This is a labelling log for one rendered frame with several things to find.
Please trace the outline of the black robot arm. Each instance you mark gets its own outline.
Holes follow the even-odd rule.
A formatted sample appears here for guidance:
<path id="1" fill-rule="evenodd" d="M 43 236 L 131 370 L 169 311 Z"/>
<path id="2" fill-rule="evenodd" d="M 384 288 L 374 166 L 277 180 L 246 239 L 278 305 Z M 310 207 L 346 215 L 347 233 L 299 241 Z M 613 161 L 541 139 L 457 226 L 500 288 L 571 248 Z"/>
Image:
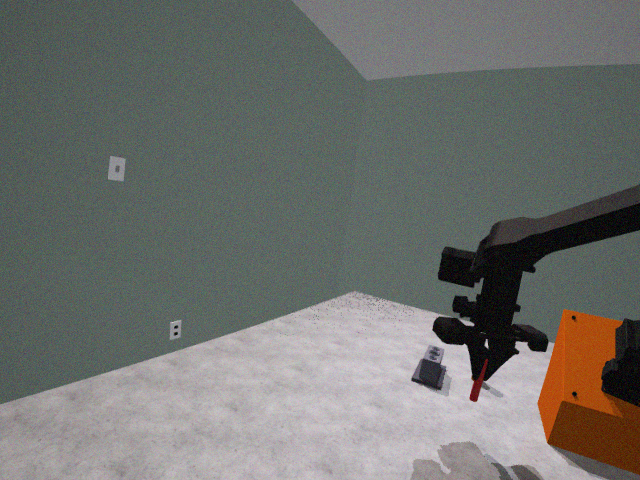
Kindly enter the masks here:
<path id="1" fill-rule="evenodd" d="M 483 292 L 515 299 L 523 271 L 535 273 L 545 255 L 639 230 L 640 184 L 547 217 L 501 220 L 476 252 L 445 247 L 438 279 L 474 288 L 484 278 Z M 624 318 L 615 331 L 601 390 L 640 408 L 640 320 Z"/>

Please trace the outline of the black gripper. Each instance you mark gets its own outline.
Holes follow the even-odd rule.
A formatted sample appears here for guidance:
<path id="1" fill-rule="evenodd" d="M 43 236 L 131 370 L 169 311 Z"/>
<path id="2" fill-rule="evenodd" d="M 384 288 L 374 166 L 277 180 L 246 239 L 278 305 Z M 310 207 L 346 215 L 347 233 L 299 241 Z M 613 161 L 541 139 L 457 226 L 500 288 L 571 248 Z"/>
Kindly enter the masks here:
<path id="1" fill-rule="evenodd" d="M 472 378 L 477 381 L 486 358 L 484 373 L 487 381 L 513 355 L 519 354 L 516 341 L 528 342 L 531 351 L 546 352 L 548 339 L 545 333 L 533 326 L 512 324 L 514 311 L 520 312 L 517 298 L 507 298 L 485 293 L 477 294 L 479 301 L 474 326 L 465 326 L 458 318 L 438 317 L 433 331 L 439 339 L 450 345 L 468 346 Z M 481 333 L 482 332 L 482 333 Z M 485 347 L 486 339 L 488 347 Z"/>

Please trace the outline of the red peg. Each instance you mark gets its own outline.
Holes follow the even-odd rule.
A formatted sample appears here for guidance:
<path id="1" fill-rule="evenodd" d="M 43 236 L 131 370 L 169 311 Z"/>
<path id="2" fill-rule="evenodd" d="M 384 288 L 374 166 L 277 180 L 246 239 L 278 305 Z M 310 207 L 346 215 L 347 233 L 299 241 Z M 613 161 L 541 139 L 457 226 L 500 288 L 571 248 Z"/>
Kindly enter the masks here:
<path id="1" fill-rule="evenodd" d="M 470 398 L 469 398 L 473 402 L 477 402 L 477 400 L 478 400 L 478 396 L 479 396 L 479 392 L 480 392 L 481 387 L 482 387 L 484 373 L 485 373 L 485 369 L 486 369 L 487 364 L 488 364 L 488 359 L 486 358 L 484 366 L 482 368 L 482 371 L 481 371 L 481 374 L 480 374 L 478 380 L 477 381 L 474 380 L 474 384 L 472 386 L 471 393 L 470 393 Z"/>

